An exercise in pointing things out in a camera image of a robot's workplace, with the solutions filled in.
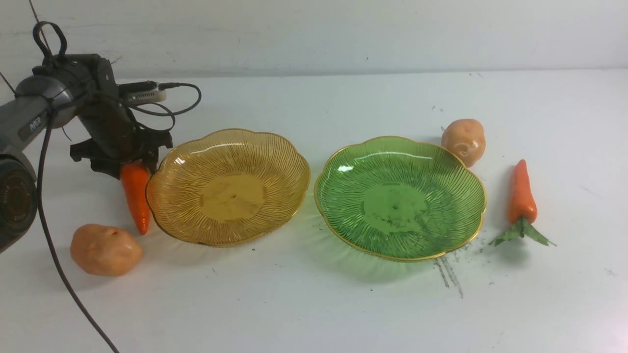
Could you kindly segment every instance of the plate center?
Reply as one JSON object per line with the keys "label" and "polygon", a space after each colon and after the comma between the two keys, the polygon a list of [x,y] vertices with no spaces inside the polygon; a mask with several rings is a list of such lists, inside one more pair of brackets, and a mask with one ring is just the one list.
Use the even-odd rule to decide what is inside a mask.
{"label": "plate center", "polygon": [[264,183],[248,174],[219,176],[207,184],[200,198],[200,206],[205,215],[219,221],[248,218],[264,202]]}
{"label": "plate center", "polygon": [[376,185],[362,199],[365,220],[385,234],[423,232],[429,219],[425,196],[407,185]]}

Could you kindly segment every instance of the white table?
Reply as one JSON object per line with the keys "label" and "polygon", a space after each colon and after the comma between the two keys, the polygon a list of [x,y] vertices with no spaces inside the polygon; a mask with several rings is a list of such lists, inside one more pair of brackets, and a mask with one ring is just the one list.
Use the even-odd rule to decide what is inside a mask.
{"label": "white table", "polygon": [[[90,276],[70,259],[73,231],[133,223],[119,182],[74,163],[71,142],[55,131],[44,185],[50,230],[70,282],[121,352],[628,351],[628,71],[185,81],[204,98],[179,118],[175,144],[223,128],[271,131],[295,144],[313,177],[347,144],[387,134],[439,141],[451,121],[476,118],[487,150],[472,169],[487,189],[486,220],[438,263],[441,275],[434,261],[349,248],[325,227],[310,190],[293,220],[253,244],[214,249],[153,227],[131,273]],[[192,99],[182,89],[167,103]],[[87,138],[77,120],[67,132]],[[33,162],[40,144],[28,148]],[[487,245],[507,227],[509,168],[521,158],[535,226],[558,247]],[[0,268],[2,352],[108,352],[59,280],[40,225],[0,256]]]}

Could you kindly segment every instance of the yellow plate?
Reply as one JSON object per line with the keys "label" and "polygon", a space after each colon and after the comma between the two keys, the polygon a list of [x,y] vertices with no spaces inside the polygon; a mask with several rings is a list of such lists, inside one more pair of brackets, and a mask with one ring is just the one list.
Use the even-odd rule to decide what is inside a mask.
{"label": "yellow plate", "polygon": [[281,227],[301,207],[310,166],[285,138],[227,129],[170,151],[146,187],[167,234],[235,246]]}

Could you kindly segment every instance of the black cable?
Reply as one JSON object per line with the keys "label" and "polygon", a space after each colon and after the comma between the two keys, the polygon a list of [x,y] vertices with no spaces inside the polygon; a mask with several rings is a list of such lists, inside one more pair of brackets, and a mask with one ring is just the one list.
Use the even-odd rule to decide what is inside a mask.
{"label": "black cable", "polygon": [[[31,11],[33,12],[33,16],[35,17],[35,21],[37,23],[41,22],[39,20],[39,16],[37,16],[37,11],[35,11],[35,5],[33,5],[33,0],[28,0],[28,4],[31,6]],[[48,45],[48,40],[46,39],[46,33],[43,32],[43,29],[41,30],[41,36],[43,37],[44,43],[46,43],[46,48],[48,49],[48,51],[50,53],[52,53],[52,51],[50,50],[50,45]]]}
{"label": "black cable", "polygon": [[52,127],[53,127],[55,117],[56,117],[55,111],[51,111],[50,117],[48,118],[48,126],[46,128],[46,133],[43,138],[43,144],[41,146],[39,167],[37,170],[37,199],[38,199],[37,208],[39,210],[41,228],[43,229],[44,236],[46,237],[46,241],[48,242],[48,248],[50,249],[50,255],[52,256],[52,261],[55,263],[55,267],[57,269],[57,272],[59,273],[59,277],[61,277],[63,284],[65,285],[66,289],[70,293],[70,296],[72,296],[72,299],[74,299],[74,302],[77,304],[78,308],[83,313],[83,315],[85,315],[89,323],[92,324],[92,326],[100,334],[102,339],[104,339],[105,342],[107,342],[107,345],[109,345],[109,348],[111,348],[111,351],[113,351],[114,353],[120,353],[120,351],[116,348],[113,342],[111,342],[111,339],[108,338],[105,332],[100,328],[100,326],[98,326],[98,323],[96,323],[94,318],[92,318],[92,316],[87,311],[83,303],[80,301],[76,292],[74,292],[74,289],[70,285],[70,282],[68,281],[67,277],[65,276],[65,273],[63,272],[63,269],[61,268],[61,263],[59,263],[59,257],[57,256],[55,245],[52,243],[52,237],[50,235],[50,230],[48,229],[48,222],[46,221],[46,216],[43,211],[43,201],[42,201],[43,199],[42,197],[43,195],[43,192],[42,192],[43,167],[46,160],[46,152],[48,151],[48,144],[50,143],[50,135],[52,133]]}
{"label": "black cable", "polygon": [[[30,4],[31,4],[31,8],[33,10],[33,13],[35,14],[35,9],[33,7],[33,3],[29,0]],[[44,37],[44,41],[46,42],[46,49],[47,49],[47,54],[49,54],[50,57],[52,57],[52,54],[50,53],[50,47],[48,46],[48,42],[46,41],[45,35],[43,34],[43,31],[41,31],[41,27],[44,24],[51,24],[51,23],[42,23],[41,21],[39,21],[39,19],[37,19],[38,25],[36,26],[36,28],[39,28],[38,31],[34,31],[33,33],[33,37],[35,38],[36,43],[40,43],[38,42],[38,38],[35,37],[36,34],[41,33]],[[58,28],[56,25],[53,25],[53,27],[55,28],[55,31],[57,32],[57,35],[59,35],[60,40],[63,42],[65,37],[62,38],[63,34],[61,32],[61,29]],[[44,48],[42,48],[42,51],[44,52],[44,56],[46,56],[46,51],[44,50]],[[82,80],[79,80],[79,84],[84,85],[84,82],[82,82]],[[149,103],[149,104],[153,104],[156,105],[162,109],[164,109],[166,112],[165,113],[159,113],[159,112],[153,112],[153,111],[148,111],[146,109],[142,109],[139,108],[138,106],[132,106],[130,104],[128,104],[127,102],[124,102],[122,99],[117,98],[117,97],[113,97],[111,95],[107,95],[103,92],[86,92],[84,93],[84,95],[100,95],[102,97],[106,97],[108,99],[113,99],[114,101],[120,103],[121,105],[123,105],[124,107],[126,107],[127,109],[134,109],[136,111],[139,112],[143,112],[145,114],[149,114],[152,116],[169,116],[172,119],[172,126],[170,128],[167,129],[167,131],[169,131],[170,129],[172,129],[175,126],[176,123],[176,116],[180,115],[180,114],[184,114],[192,109],[194,109],[201,101],[201,91],[198,88],[198,86],[193,85],[193,84],[186,84],[186,83],[167,83],[167,84],[162,84],[160,85],[160,90],[165,90],[165,89],[172,89],[175,87],[192,87],[194,88],[197,93],[198,93],[198,97],[196,102],[194,102],[194,104],[192,104],[190,107],[183,109],[181,111],[177,111],[177,112],[172,112],[169,108],[159,104],[159,103]],[[46,242],[48,243],[48,248],[50,249],[50,255],[52,256],[52,260],[55,264],[55,267],[57,269],[57,273],[59,274],[59,277],[61,277],[61,280],[63,281],[63,284],[65,285],[66,289],[68,290],[68,292],[70,293],[70,296],[72,297],[72,299],[74,299],[74,302],[76,303],[76,305],[78,306],[78,308],[80,309],[80,311],[83,313],[83,315],[85,315],[86,319],[92,324],[92,326],[94,327],[94,329],[96,330],[96,332],[98,332],[98,334],[102,337],[102,339],[107,343],[107,345],[109,346],[109,348],[111,348],[111,351],[113,351],[113,353],[119,353],[118,349],[116,348],[116,346],[113,344],[113,342],[111,342],[111,339],[108,338],[108,336],[105,334],[105,332],[100,328],[100,326],[98,326],[98,323],[96,323],[96,321],[94,320],[94,318],[91,316],[91,314],[87,311],[87,309],[85,308],[85,306],[83,305],[83,303],[80,301],[79,297],[77,296],[76,292],[74,292],[74,289],[72,288],[70,282],[68,281],[67,277],[65,276],[65,273],[63,272],[63,268],[61,267],[61,263],[59,262],[59,258],[57,256],[57,251],[55,250],[55,245],[52,241],[52,236],[50,235],[50,230],[48,229],[48,222],[46,221],[46,216],[44,214],[43,211],[43,169],[44,169],[44,165],[45,165],[45,160],[46,160],[46,152],[48,151],[48,145],[50,143],[50,136],[51,136],[51,132],[54,126],[54,120],[57,116],[57,112],[59,110],[62,109],[66,109],[68,107],[74,106],[76,104],[78,104],[78,102],[81,101],[81,98],[83,97],[83,95],[81,95],[80,97],[77,97],[73,102],[68,103],[68,104],[64,104],[61,105],[57,108],[54,108],[52,103],[54,101],[54,98],[51,99],[47,99],[46,97],[42,97],[44,99],[46,99],[46,101],[48,102],[48,124],[46,127],[46,133],[44,135],[44,140],[43,140],[43,144],[41,146],[41,154],[40,154],[40,160],[39,160],[39,166],[38,166],[38,171],[37,171],[37,198],[38,198],[38,205],[37,208],[39,210],[39,215],[40,215],[40,220],[41,220],[41,228],[43,229],[44,232],[44,236],[46,237]],[[130,116],[132,117],[133,123],[135,124],[135,127],[138,129],[145,129],[145,130],[155,130],[155,129],[151,129],[149,127],[147,127],[144,124],[141,124],[140,122],[137,121],[137,119],[135,119],[135,117],[130,114]]]}
{"label": "black cable", "polygon": [[65,132],[65,126],[61,127],[61,131],[63,131],[63,134],[65,135],[65,137],[68,138],[70,142],[72,142],[72,139],[68,136],[68,133]]}
{"label": "black cable", "polygon": [[13,92],[13,95],[15,95],[15,89],[13,88],[13,86],[11,85],[11,83],[9,83],[9,80],[6,79],[6,77],[3,75],[2,72],[0,72],[0,76],[2,76],[2,79],[4,80],[4,83],[9,86],[9,89],[11,90],[11,92]]}
{"label": "black cable", "polygon": [[173,89],[173,88],[177,88],[177,87],[191,87],[193,89],[195,89],[197,91],[197,99],[196,101],[190,105],[189,107],[182,109],[180,111],[176,111],[176,112],[166,112],[166,113],[160,113],[160,112],[153,112],[153,111],[147,111],[146,109],[142,109],[139,106],[134,106],[131,104],[128,104],[127,102],[125,102],[124,100],[118,98],[118,97],[114,97],[112,95],[106,94],[105,92],[102,91],[96,91],[93,92],[94,95],[99,95],[101,97],[105,97],[107,99],[111,99],[117,103],[122,104],[123,106],[133,109],[134,111],[138,111],[138,112],[142,112],[144,114],[148,114],[151,116],[177,116],[177,115],[181,115],[184,113],[189,112],[190,110],[196,108],[196,106],[200,103],[201,98],[202,98],[202,93],[200,91],[200,88],[198,88],[197,85],[193,85],[193,84],[186,84],[183,82],[167,82],[165,84],[159,84],[159,90],[166,90],[166,89]]}

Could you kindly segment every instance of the plate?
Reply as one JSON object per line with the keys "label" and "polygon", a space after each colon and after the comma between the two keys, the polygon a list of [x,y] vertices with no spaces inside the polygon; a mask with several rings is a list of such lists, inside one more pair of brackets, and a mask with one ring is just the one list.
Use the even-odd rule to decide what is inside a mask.
{"label": "plate", "polygon": [[482,182],[441,146],[383,136],[342,148],[317,178],[325,222],[356,249],[395,261],[470,242],[486,209]]}
{"label": "plate", "polygon": [[167,234],[235,246],[289,221],[309,184],[310,166],[287,139],[227,129],[170,151],[148,182],[146,199]]}

